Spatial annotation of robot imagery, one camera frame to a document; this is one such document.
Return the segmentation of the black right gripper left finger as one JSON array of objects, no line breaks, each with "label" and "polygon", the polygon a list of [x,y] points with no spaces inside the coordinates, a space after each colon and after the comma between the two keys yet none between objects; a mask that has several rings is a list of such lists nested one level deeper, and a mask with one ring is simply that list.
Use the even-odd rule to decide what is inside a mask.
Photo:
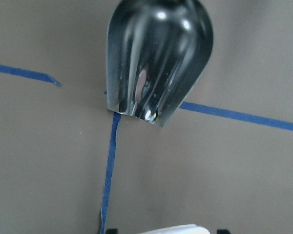
[{"label": "black right gripper left finger", "polygon": [[118,234],[118,229],[116,228],[107,229],[105,234]]}]

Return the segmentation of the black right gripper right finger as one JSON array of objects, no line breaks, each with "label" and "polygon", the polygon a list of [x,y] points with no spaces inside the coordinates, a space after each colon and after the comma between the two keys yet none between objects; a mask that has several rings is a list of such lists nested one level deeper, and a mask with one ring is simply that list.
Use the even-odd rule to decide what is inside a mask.
[{"label": "black right gripper right finger", "polygon": [[229,234],[229,231],[227,229],[218,229],[217,234]]}]

